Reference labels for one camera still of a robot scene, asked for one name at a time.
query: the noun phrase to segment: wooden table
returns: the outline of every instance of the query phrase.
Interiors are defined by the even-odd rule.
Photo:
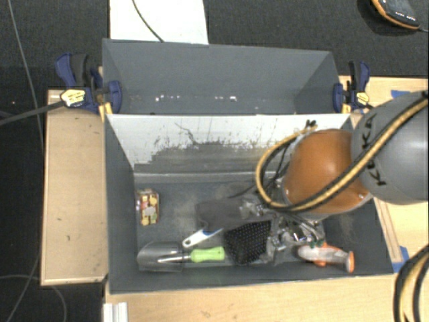
[[[342,83],[347,79],[340,77]],[[427,88],[425,79],[371,78],[367,93],[377,105],[391,98],[391,90]],[[58,91],[50,91],[49,103],[57,100]],[[101,121],[86,111],[61,108],[49,112],[46,127],[41,284],[100,282],[107,274]],[[428,243],[427,203],[381,208],[388,212],[391,252],[399,242],[412,256]],[[394,280],[395,275],[385,275],[121,295],[110,295],[107,286],[105,301],[126,302],[129,321],[378,322],[392,320]],[[429,290],[427,280],[423,289]],[[429,295],[421,299],[422,317],[429,317]]]

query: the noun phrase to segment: gray robot arm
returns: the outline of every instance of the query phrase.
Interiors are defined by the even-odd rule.
[[[358,123],[352,136],[352,159],[400,111],[428,92],[402,95],[373,108]],[[428,107],[415,114],[370,161],[360,180],[369,192],[388,203],[403,205],[428,200]]]

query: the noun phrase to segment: blue plastic object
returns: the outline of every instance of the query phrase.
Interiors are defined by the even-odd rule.
[[[401,95],[410,94],[410,92],[409,92],[409,91],[397,91],[397,90],[395,90],[395,89],[392,89],[392,90],[390,91],[390,94],[391,94],[391,97],[392,97],[392,98],[398,98],[398,97],[400,97]]]
[[[85,103],[78,108],[98,113],[99,104],[96,102],[98,95],[104,95],[104,102],[110,102],[112,112],[118,113],[122,105],[122,90],[119,81],[110,81],[107,87],[103,88],[103,78],[95,69],[91,68],[86,72],[86,54],[73,55],[64,53],[55,61],[57,75],[64,81],[67,89],[79,88],[85,91]]]
[[[410,259],[410,255],[408,254],[408,250],[405,247],[400,246],[400,250],[402,253],[402,262],[392,262],[391,266],[393,268],[393,272],[398,273],[402,266]]]
[[[363,61],[360,61],[359,64],[350,61],[349,68],[351,81],[347,82],[347,90],[344,90],[342,84],[337,83],[332,92],[332,104],[337,113],[342,111],[343,104],[349,105],[352,110],[366,107],[358,100],[357,95],[365,92],[370,77],[369,66]]]

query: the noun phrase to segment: green screwdriver handle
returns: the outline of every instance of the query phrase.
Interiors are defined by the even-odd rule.
[[[190,260],[192,262],[223,261],[224,259],[225,250],[220,246],[205,250],[192,250],[190,253]]]

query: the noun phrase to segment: yellow cable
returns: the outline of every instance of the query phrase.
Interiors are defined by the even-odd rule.
[[[312,127],[307,127],[303,130],[297,131],[296,133],[294,133],[291,136],[288,136],[286,138],[284,138],[282,141],[274,144],[270,149],[268,149],[265,153],[263,153],[262,157],[259,159],[259,162],[257,163],[256,166],[256,171],[255,171],[255,180],[256,180],[256,187],[259,191],[259,194],[262,196],[263,200],[270,204],[273,207],[287,207],[286,204],[283,203],[277,203],[277,202],[273,202],[272,199],[268,196],[268,194],[266,193],[266,191],[263,188],[262,182],[261,182],[261,169],[263,164],[265,163],[265,161],[267,160],[267,158],[278,148],[280,148],[281,146],[283,146],[284,144],[295,140],[298,136],[303,135],[305,133],[309,133],[311,131],[314,131],[317,128],[317,125],[314,125]]]
[[[407,111],[402,113],[386,130],[386,132],[383,133],[383,135],[376,141],[374,146],[368,150],[364,157],[362,157],[362,159],[360,159],[360,161],[358,161],[356,165],[354,165],[353,169],[350,171],[350,173],[348,173],[348,175],[346,175],[342,180],[338,181],[336,185],[328,189],[322,195],[316,197],[315,199],[306,204],[293,208],[291,211],[301,211],[307,209],[335,194],[339,189],[346,185],[347,181],[350,180],[350,178],[354,177],[354,175],[356,175],[368,164],[370,159],[374,157],[374,155],[378,152],[382,145],[384,145],[384,143],[388,141],[388,139],[401,127],[402,124],[404,124],[405,121],[407,121],[410,117],[421,111],[426,106],[428,106],[428,100],[424,99],[421,103],[417,104],[416,106],[413,106],[411,109],[408,109]]]
[[[404,315],[404,291],[407,287],[411,287],[410,286],[411,281],[415,280],[416,277],[419,275],[420,271],[422,270],[422,268],[424,266],[424,263],[426,262],[426,260],[428,258],[429,258],[429,254],[428,253],[424,254],[416,262],[416,264],[413,266],[413,268],[411,268],[410,272],[407,274],[407,276],[405,278],[405,282],[404,282],[404,285],[402,286],[402,291],[400,293],[400,301],[399,301],[399,305],[398,305],[398,312],[399,312],[398,315],[400,316],[401,322],[406,322],[405,315]]]
[[[309,209],[318,203],[322,202],[323,200],[329,198],[333,194],[335,194],[337,191],[339,191],[343,186],[347,184],[347,182],[354,177],[359,171],[361,171],[367,163],[376,155],[376,153],[379,151],[379,149],[388,141],[388,139],[404,124],[410,117],[415,115],[417,112],[421,111],[423,108],[428,106],[428,100],[424,99],[422,102],[418,103],[417,105],[413,106],[412,108],[408,109],[404,113],[402,113],[396,120],[392,123],[391,126],[381,135],[381,137],[376,141],[376,143],[367,151],[367,153],[358,161],[354,167],[351,169],[351,171],[345,175],[344,178],[342,178],[340,181],[338,181],[334,186],[330,187],[326,192],[322,193],[321,195],[318,195],[316,198],[312,199],[311,201],[295,206],[293,209],[290,209],[290,211],[296,212],[296,211],[302,211],[305,209]],[[297,138],[299,135],[303,133],[307,133],[309,131],[314,130],[316,127],[312,127],[310,129],[303,129],[299,131],[298,133],[294,133],[293,135],[285,138],[284,140],[280,141],[279,143],[272,146],[269,150],[267,150],[264,155],[259,160],[257,167],[256,167],[256,186],[259,191],[259,194],[262,196],[263,200],[270,204],[272,207],[277,208],[284,208],[288,207],[289,205],[286,205],[284,203],[274,202],[268,194],[263,189],[263,185],[260,181],[260,174],[261,174],[261,168],[263,164],[265,163],[266,159],[272,154],[274,150],[279,148],[280,146],[284,145],[287,142],[290,142],[291,140]]]

